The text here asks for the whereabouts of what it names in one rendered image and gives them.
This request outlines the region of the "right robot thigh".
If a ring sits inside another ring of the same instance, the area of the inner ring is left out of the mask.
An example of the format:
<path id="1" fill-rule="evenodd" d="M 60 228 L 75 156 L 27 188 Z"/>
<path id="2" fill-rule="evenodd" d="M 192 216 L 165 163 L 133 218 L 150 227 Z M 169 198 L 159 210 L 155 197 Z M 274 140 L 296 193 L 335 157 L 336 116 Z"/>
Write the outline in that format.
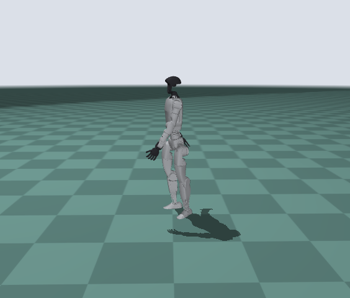
<path id="1" fill-rule="evenodd" d="M 166 141 L 166 143 L 163 145 L 162 154 L 161 154 L 163 168 L 167 177 L 171 181 L 175 181 L 177 180 L 177 176 L 176 176 L 176 172 L 171 170 L 171 166 L 173 163 L 173 156 L 172 156 L 173 153 L 171 153 L 170 151 L 173 151 L 173 149 L 169 146 L 168 141 Z"/>

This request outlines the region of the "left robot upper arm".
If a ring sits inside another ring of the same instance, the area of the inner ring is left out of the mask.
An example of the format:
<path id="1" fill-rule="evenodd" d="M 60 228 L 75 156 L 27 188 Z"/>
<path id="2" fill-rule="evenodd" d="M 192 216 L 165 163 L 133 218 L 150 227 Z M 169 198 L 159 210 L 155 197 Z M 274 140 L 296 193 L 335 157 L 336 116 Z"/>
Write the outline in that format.
<path id="1" fill-rule="evenodd" d="M 175 128 L 177 118 L 179 116 L 179 112 L 180 112 L 181 108 L 182 108 L 182 102 L 178 101 L 178 100 L 174 100 L 174 102 L 172 104 L 171 121 L 166 123 L 166 128 L 167 128 L 169 123 L 173 123 L 174 128 Z"/>

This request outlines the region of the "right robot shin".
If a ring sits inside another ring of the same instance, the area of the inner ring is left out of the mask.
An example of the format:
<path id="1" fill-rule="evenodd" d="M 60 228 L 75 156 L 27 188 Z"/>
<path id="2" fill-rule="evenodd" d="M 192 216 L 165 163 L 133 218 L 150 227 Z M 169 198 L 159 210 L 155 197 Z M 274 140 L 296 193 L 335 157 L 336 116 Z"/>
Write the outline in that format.
<path id="1" fill-rule="evenodd" d="M 167 176 L 167 175 L 166 175 Z M 168 177 L 167 177 L 167 181 L 168 181 L 168 188 L 169 188 L 169 192 L 171 194 L 171 199 L 174 200 L 173 204 L 177 204 L 177 198 L 176 198 L 176 194 L 177 194 L 177 180 L 175 181 L 171 181 Z M 175 205 L 176 205 L 175 204 Z"/>

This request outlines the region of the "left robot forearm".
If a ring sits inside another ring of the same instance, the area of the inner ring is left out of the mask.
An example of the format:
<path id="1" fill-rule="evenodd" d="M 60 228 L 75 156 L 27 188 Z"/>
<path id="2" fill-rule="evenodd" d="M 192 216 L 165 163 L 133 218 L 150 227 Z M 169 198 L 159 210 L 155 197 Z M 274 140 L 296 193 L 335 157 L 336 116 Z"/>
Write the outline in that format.
<path id="1" fill-rule="evenodd" d="M 162 137 L 159 138 L 159 144 L 157 145 L 158 148 L 162 148 L 163 145 L 166 143 L 166 139 L 172 134 L 174 129 L 174 124 L 169 123 L 167 126 L 167 129 L 164 130 Z"/>

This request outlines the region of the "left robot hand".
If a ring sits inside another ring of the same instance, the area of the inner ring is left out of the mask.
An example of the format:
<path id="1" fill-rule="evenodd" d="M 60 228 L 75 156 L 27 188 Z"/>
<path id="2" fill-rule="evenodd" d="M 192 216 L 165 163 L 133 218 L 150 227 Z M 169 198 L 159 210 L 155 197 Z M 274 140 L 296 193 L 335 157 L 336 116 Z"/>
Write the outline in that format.
<path id="1" fill-rule="evenodd" d="M 159 154 L 159 150 L 161 150 L 161 148 L 158 148 L 157 145 L 159 144 L 159 142 L 155 145 L 155 148 L 153 148 L 152 150 L 148 150 L 146 151 L 146 153 L 150 152 L 150 154 L 146 157 L 149 157 L 148 159 L 152 160 L 153 161 L 156 159 L 156 157 L 158 156 Z M 153 156 L 153 157 L 152 157 Z M 154 158 L 155 157 L 155 158 Z"/>

